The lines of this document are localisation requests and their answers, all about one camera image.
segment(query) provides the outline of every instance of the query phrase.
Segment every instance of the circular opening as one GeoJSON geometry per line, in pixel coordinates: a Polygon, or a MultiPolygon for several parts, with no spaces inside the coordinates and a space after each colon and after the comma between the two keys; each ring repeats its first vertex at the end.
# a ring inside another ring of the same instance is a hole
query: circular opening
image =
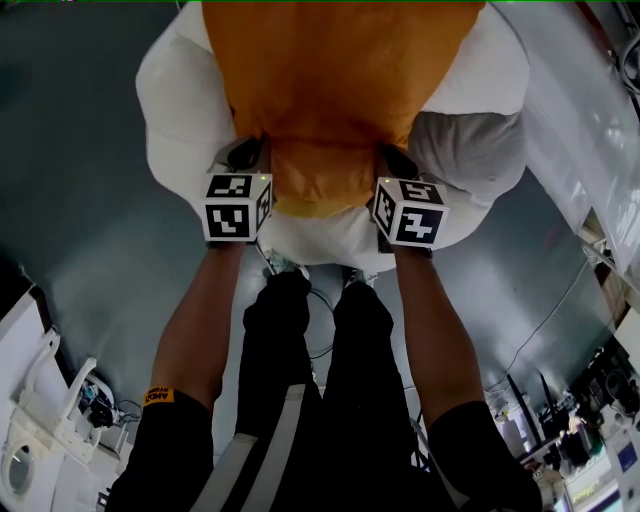
{"type": "Polygon", "coordinates": [[[16,496],[23,496],[31,485],[34,459],[27,445],[21,446],[11,457],[9,463],[9,486],[16,496]]]}

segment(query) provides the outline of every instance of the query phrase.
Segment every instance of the forearm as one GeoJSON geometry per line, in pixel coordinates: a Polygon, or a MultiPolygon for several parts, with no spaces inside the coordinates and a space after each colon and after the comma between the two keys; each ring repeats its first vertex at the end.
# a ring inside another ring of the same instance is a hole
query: forearm
{"type": "Polygon", "coordinates": [[[457,405],[483,401],[475,350],[431,261],[394,247],[411,375],[425,423],[457,405]]]}
{"type": "Polygon", "coordinates": [[[244,244],[209,250],[160,338],[152,386],[169,386],[210,412],[229,351],[231,306],[244,244]]]}

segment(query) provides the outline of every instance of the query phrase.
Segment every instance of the orange cloth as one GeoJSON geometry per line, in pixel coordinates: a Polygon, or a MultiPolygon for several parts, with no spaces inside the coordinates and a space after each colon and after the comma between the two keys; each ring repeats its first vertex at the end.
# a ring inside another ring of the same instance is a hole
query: orange cloth
{"type": "Polygon", "coordinates": [[[483,5],[204,2],[236,132],[271,141],[277,208],[364,205],[375,147],[406,147],[483,5]]]}

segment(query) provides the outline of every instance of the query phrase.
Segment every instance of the person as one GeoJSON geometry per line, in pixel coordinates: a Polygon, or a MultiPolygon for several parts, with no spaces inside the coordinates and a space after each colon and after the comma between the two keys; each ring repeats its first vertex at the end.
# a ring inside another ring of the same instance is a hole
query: person
{"type": "MultiPolygon", "coordinates": [[[[113,485],[108,512],[191,510],[209,477],[226,469],[213,468],[211,421],[223,386],[243,250],[235,243],[209,249],[171,317],[135,446],[113,485]]],[[[280,270],[288,271],[271,275],[244,314],[236,433],[257,442],[217,509],[542,509],[537,485],[495,427],[473,344],[430,254],[393,250],[409,366],[427,429],[429,451],[420,457],[426,467],[412,465],[416,437],[391,349],[393,320],[367,276],[354,272],[335,307],[332,360],[321,397],[304,341],[311,284],[285,265],[280,270]],[[300,384],[304,392],[288,457],[276,453],[273,459],[286,464],[275,497],[249,506],[270,445],[281,444],[274,433],[287,393],[300,384]]]]}

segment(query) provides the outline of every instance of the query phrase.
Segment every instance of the human arm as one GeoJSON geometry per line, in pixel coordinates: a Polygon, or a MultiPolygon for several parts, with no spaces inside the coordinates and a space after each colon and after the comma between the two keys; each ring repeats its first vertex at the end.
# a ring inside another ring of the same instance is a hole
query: human arm
{"type": "Polygon", "coordinates": [[[394,252],[409,367],[430,458],[447,482],[446,493],[457,509],[539,512],[540,491],[493,422],[471,338],[431,260],[408,247],[396,246],[394,252]]]}
{"type": "Polygon", "coordinates": [[[229,350],[231,306],[244,244],[207,251],[160,339],[152,388],[171,397],[145,400],[126,471],[108,512],[188,511],[213,468],[211,417],[229,350]]]}
{"type": "Polygon", "coordinates": [[[475,350],[431,260],[395,246],[411,375],[425,425],[454,407],[484,401],[475,350]]]}
{"type": "Polygon", "coordinates": [[[178,389],[213,413],[229,351],[231,305],[244,244],[207,251],[160,338],[151,385],[178,389]]]}

